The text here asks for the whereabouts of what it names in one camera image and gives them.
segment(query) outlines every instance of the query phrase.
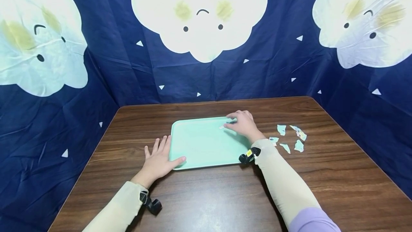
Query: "purple sleeve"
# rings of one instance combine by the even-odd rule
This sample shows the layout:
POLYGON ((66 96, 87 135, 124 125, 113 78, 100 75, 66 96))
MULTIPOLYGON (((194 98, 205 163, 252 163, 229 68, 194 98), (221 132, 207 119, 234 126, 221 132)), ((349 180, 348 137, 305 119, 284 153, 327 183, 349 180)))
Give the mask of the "purple sleeve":
POLYGON ((321 208, 301 210, 292 220, 289 232, 341 232, 321 208))

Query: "navy blue backdrop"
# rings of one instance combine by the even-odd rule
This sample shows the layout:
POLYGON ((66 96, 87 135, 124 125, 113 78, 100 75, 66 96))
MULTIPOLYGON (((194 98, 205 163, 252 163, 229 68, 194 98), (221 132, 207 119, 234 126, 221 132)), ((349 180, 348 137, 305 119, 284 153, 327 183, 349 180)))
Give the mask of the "navy blue backdrop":
POLYGON ((268 0, 249 39, 209 63, 166 48, 131 0, 73 1, 87 85, 0 86, 0 231, 47 231, 117 109, 136 104, 312 96, 412 197, 412 58, 344 69, 320 45, 315 0, 268 0))

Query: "paper scrap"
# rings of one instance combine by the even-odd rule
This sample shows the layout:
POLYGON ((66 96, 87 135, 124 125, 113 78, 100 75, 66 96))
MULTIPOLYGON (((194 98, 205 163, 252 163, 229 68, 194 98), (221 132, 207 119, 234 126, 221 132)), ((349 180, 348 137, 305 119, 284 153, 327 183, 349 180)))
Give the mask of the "paper scrap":
POLYGON ((285 136, 285 134, 286 134, 286 125, 278 125, 278 132, 282 136, 285 136))
POLYGON ((289 145, 287 145, 287 144, 283 144, 283 143, 279 143, 279 145, 280 145, 280 146, 282 146, 282 147, 285 149, 285 151, 287 151, 287 152, 290 154, 290 148, 289 148, 289 145))
POLYGON ((303 152, 303 143, 299 139, 296 140, 294 150, 303 152))
POLYGON ((269 137, 269 140, 272 142, 273 146, 276 146, 276 143, 279 141, 277 137, 269 137))
POLYGON ((290 126, 293 130, 296 131, 296 136, 299 137, 300 139, 306 141, 307 135, 297 126, 290 126))

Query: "hand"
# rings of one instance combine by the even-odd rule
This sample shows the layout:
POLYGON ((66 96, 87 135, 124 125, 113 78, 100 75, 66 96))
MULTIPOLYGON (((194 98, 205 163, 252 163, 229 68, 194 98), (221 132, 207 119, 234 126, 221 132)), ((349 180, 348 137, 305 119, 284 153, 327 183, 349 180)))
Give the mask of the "hand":
POLYGON ((251 144, 257 140, 266 139, 266 137, 258 130, 255 121, 253 121, 253 116, 249 111, 238 110, 234 113, 230 113, 226 117, 231 119, 236 118, 237 122, 235 124, 224 124, 223 126, 247 137, 251 144))
POLYGON ((150 154, 149 147, 144 147, 144 154, 146 160, 144 161, 142 169, 133 178, 132 182, 144 186, 146 189, 156 181, 167 175, 172 169, 182 164, 186 157, 182 156, 174 161, 169 161, 171 136, 165 135, 162 142, 157 138, 154 142, 152 154, 150 154))

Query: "finger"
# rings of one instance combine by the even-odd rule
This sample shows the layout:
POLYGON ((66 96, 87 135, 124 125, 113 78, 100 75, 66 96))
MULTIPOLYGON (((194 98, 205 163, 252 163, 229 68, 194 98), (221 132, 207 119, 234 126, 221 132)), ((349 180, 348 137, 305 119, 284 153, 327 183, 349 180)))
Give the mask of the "finger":
POLYGON ((170 152, 170 144, 172 142, 172 136, 169 135, 166 140, 165 147, 163 148, 163 153, 169 155, 170 152))
POLYGON ((159 145, 159 151, 162 152, 167 142, 167 135, 163 136, 162 142, 159 145))
POLYGON ((239 116, 239 113, 237 113, 237 112, 233 112, 233 113, 230 113, 229 115, 227 115, 226 116, 226 118, 231 118, 231 119, 235 119, 235 118, 237 118, 239 116))
POLYGON ((154 141, 154 146, 153 146, 153 150, 152 150, 152 155, 153 155, 154 153, 157 153, 157 150, 159 149, 159 141, 160 141, 159 138, 156 138, 156 140, 154 141))
POLYGON ((251 114, 249 111, 245 110, 244 113, 245 113, 251 120, 253 120, 253 116, 252 116, 252 114, 251 114))
POLYGON ((178 159, 175 159, 174 161, 169 161, 169 164, 170 164, 170 170, 172 170, 172 169, 174 169, 175 167, 177 167, 177 166, 179 166, 179 165, 181 165, 183 162, 185 162, 186 161, 186 157, 185 156, 183 156, 183 157, 180 157, 180 158, 178 158, 178 159))
POLYGON ((230 130, 234 130, 236 128, 236 124, 225 123, 225 124, 223 124, 223 126, 227 129, 230 129, 230 130))
POLYGON ((150 151, 149 151, 149 147, 147 147, 147 145, 144 147, 144 156, 146 157, 146 159, 148 157, 150 157, 150 151))

